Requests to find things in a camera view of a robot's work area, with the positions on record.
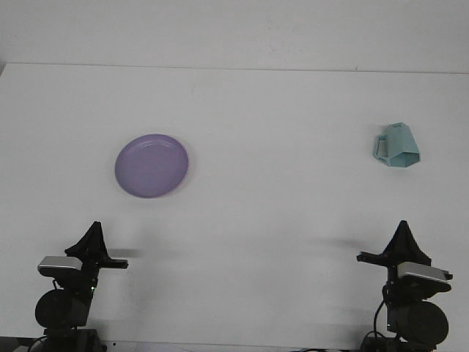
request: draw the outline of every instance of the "cable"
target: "cable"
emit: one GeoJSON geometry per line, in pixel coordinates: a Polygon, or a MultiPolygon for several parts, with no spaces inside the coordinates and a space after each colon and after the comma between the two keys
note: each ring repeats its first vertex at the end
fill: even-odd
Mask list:
{"type": "Polygon", "coordinates": [[[41,342],[43,343],[43,340],[47,338],[47,336],[42,336],[38,337],[37,339],[33,340],[32,344],[29,345],[28,350],[26,352],[31,352],[32,351],[32,346],[36,345],[36,342],[41,342]]]}
{"type": "Polygon", "coordinates": [[[377,330],[377,320],[378,320],[378,315],[380,314],[380,310],[381,308],[383,308],[384,306],[384,299],[383,301],[380,303],[380,306],[378,307],[378,309],[376,310],[376,313],[374,314],[374,318],[373,318],[373,332],[374,332],[374,339],[375,340],[378,340],[378,330],[377,330]]]}

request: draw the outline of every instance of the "white wall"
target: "white wall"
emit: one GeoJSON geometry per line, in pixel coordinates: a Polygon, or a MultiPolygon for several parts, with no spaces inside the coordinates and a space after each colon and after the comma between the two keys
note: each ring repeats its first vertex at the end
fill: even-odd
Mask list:
{"type": "Polygon", "coordinates": [[[469,73],[466,0],[0,0],[0,62],[469,73]]]}
{"type": "Polygon", "coordinates": [[[130,256],[100,275],[89,322],[104,340],[350,348],[385,281],[355,256],[407,219],[455,274],[434,301],[451,324],[441,350],[465,351],[468,92],[467,75],[7,65],[1,333],[41,333],[34,306],[51,283],[35,267],[97,219],[111,253],[130,256]],[[372,157],[398,121],[421,148],[409,169],[372,157]],[[146,133],[175,136],[191,160],[160,199],[114,179],[120,149],[146,133]]]}

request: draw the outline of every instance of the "plate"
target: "plate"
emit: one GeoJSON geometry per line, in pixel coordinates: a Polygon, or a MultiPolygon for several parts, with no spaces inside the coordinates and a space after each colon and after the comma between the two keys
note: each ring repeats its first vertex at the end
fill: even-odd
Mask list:
{"type": "Polygon", "coordinates": [[[147,134],[134,139],[119,153],[116,179],[129,194],[159,197],[181,183],[189,158],[183,145],[165,134],[147,134]]]}

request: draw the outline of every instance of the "purple plate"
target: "purple plate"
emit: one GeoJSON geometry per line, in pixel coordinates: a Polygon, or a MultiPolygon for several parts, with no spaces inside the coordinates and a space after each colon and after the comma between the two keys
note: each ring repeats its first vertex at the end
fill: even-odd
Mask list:
{"type": "Polygon", "coordinates": [[[116,179],[133,196],[159,197],[181,183],[188,165],[188,154],[176,139],[147,134],[121,150],[116,160],[116,179]]]}

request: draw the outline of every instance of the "light blue mug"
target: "light blue mug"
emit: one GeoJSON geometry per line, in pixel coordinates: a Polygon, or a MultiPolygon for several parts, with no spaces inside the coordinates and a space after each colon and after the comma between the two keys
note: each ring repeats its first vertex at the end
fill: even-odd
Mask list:
{"type": "Polygon", "coordinates": [[[420,151],[409,126],[402,122],[389,125],[377,137],[374,157],[388,166],[408,167],[420,161],[420,151]]]}

